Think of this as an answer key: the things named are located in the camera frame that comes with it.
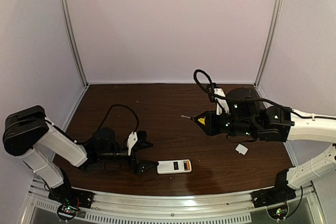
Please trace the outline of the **white remote control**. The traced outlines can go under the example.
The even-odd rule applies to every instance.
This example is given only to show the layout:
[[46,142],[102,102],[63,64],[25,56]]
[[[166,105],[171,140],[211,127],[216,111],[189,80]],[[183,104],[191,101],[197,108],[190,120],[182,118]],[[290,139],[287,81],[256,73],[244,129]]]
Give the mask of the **white remote control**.
[[159,165],[157,166],[157,173],[159,175],[167,175],[167,174],[181,174],[181,173],[190,173],[192,171],[184,170],[184,161],[190,161],[189,159],[179,159],[179,160],[170,160],[170,161],[158,161]]

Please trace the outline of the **white battery compartment cover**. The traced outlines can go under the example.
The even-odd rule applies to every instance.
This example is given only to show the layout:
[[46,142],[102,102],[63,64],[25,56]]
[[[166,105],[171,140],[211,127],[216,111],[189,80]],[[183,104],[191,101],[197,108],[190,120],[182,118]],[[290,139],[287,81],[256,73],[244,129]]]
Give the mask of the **white battery compartment cover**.
[[248,148],[242,144],[238,144],[235,148],[235,151],[237,151],[239,154],[246,155],[246,153],[248,152]]

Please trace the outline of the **yellow handled screwdriver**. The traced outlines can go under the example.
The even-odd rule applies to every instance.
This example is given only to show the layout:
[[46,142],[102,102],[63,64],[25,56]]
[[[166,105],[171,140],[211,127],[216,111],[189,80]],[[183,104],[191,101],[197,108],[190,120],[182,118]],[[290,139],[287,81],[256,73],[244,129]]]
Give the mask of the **yellow handled screwdriver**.
[[187,116],[187,115],[181,115],[181,118],[184,118],[184,119],[188,119],[188,120],[191,120],[191,121],[195,121],[195,118],[192,117],[192,116]]

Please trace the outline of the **orange battery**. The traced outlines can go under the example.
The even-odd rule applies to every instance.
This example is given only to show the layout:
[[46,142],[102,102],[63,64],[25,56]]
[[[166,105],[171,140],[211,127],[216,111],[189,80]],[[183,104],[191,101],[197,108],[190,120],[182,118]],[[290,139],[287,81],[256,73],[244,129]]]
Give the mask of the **orange battery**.
[[184,161],[183,164],[184,164],[185,171],[191,171],[190,161]]

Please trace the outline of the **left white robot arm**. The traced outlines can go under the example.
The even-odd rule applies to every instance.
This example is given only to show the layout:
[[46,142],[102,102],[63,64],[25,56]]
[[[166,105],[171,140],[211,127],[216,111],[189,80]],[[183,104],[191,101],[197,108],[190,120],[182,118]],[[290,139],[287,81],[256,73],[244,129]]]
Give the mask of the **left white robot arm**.
[[92,137],[79,143],[57,127],[42,106],[36,105],[9,115],[3,133],[5,151],[19,157],[52,189],[66,184],[66,175],[40,150],[45,147],[83,172],[100,168],[102,163],[124,162],[139,174],[145,165],[136,159],[136,152],[151,148],[146,131],[132,131],[121,145],[113,129],[99,125]]

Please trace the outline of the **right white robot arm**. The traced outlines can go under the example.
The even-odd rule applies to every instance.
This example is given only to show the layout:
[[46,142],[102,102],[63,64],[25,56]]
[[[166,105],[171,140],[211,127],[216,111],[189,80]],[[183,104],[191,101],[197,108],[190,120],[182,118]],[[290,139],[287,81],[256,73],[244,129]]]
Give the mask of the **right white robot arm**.
[[249,136],[255,141],[318,141],[330,146],[309,161],[279,172],[275,190],[295,190],[335,168],[335,117],[315,115],[275,104],[263,107],[253,89],[236,88],[224,93],[221,88],[207,91],[214,111],[188,117],[208,136]]

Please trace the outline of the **aluminium front rail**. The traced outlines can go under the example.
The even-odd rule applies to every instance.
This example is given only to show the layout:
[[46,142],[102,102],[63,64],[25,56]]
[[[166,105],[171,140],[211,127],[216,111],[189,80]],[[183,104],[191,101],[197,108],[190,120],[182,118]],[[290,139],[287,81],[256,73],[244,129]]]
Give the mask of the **aluminium front rail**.
[[327,223],[312,183],[288,200],[289,217],[274,220],[272,208],[255,208],[252,190],[198,196],[136,196],[92,191],[91,208],[80,207],[72,221],[58,218],[57,201],[48,198],[44,182],[34,178],[18,223]]

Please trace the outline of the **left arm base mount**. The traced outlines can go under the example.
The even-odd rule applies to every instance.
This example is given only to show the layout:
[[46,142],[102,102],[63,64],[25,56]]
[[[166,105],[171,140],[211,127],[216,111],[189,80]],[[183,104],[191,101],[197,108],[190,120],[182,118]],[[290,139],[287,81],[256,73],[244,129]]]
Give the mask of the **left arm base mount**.
[[71,189],[70,194],[50,189],[48,198],[60,203],[56,214],[61,221],[69,222],[78,217],[83,209],[91,208],[93,196],[93,192],[80,189]]

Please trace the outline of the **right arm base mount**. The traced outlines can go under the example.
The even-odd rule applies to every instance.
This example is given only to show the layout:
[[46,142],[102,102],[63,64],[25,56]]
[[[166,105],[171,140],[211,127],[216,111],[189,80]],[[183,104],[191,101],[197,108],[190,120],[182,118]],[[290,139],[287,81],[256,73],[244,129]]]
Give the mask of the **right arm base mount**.
[[296,191],[290,187],[272,187],[251,193],[254,208],[266,207],[268,216],[275,220],[285,220],[289,214],[288,201],[296,198]]

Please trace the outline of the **right aluminium corner post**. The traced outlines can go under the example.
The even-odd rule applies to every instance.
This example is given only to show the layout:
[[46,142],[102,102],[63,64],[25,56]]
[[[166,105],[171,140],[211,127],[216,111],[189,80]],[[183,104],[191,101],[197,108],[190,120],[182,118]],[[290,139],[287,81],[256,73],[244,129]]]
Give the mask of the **right aluminium corner post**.
[[274,0],[274,5],[272,8],[272,15],[271,15],[271,20],[270,20],[270,25],[267,33],[267,38],[266,38],[266,43],[265,47],[263,50],[261,62],[259,65],[258,73],[254,82],[254,86],[258,88],[260,86],[260,83],[262,81],[262,77],[264,75],[267,61],[270,56],[272,44],[274,42],[275,34],[276,34],[276,29],[278,25],[278,20],[280,17],[280,13],[282,10],[282,5],[283,5],[284,0]]

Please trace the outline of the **aluminium corner post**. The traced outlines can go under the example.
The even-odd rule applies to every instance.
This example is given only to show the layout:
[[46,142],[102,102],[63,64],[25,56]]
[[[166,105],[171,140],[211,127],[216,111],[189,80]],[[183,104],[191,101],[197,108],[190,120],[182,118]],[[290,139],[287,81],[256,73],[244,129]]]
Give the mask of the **aluminium corner post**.
[[266,38],[266,43],[265,47],[263,50],[261,62],[259,65],[258,73],[254,82],[254,86],[258,88],[260,86],[260,83],[262,81],[262,77],[264,75],[267,61],[270,56],[272,44],[274,42],[275,34],[276,34],[276,29],[278,25],[278,20],[280,17],[280,13],[282,10],[282,5],[283,5],[284,0],[274,0],[274,5],[272,8],[272,15],[271,15],[271,20],[270,20],[270,25],[267,33],[267,38]]
[[78,51],[78,47],[77,47],[77,43],[75,39],[75,34],[73,31],[73,26],[71,22],[71,16],[70,16],[70,11],[69,11],[67,0],[60,0],[60,6],[61,6],[61,11],[62,11],[62,15],[64,18],[64,22],[65,22],[65,30],[68,36],[68,41],[69,41],[69,46],[70,46],[70,50],[72,53],[72,57],[73,57],[81,84],[84,88],[86,88],[89,84],[88,84],[88,81],[87,81],[87,78],[86,78],[86,75],[83,69],[83,65],[82,65],[82,62],[79,56],[79,51]]

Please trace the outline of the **left aluminium corner post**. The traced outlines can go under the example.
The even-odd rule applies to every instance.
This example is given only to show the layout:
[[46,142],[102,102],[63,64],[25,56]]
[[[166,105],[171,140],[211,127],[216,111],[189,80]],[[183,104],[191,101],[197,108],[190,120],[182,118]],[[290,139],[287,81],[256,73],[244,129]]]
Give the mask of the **left aluminium corner post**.
[[60,0],[60,6],[61,6],[61,11],[62,11],[62,15],[64,18],[64,22],[65,22],[65,30],[68,36],[68,41],[69,41],[69,46],[70,46],[70,50],[72,53],[72,57],[73,57],[81,84],[84,88],[86,88],[89,84],[88,84],[88,81],[87,81],[87,78],[86,78],[86,75],[83,69],[83,65],[82,65],[82,62],[79,56],[79,51],[78,51],[78,47],[77,47],[77,43],[75,39],[75,34],[73,31],[73,26],[71,22],[71,16],[70,16],[70,11],[69,11],[67,0]]

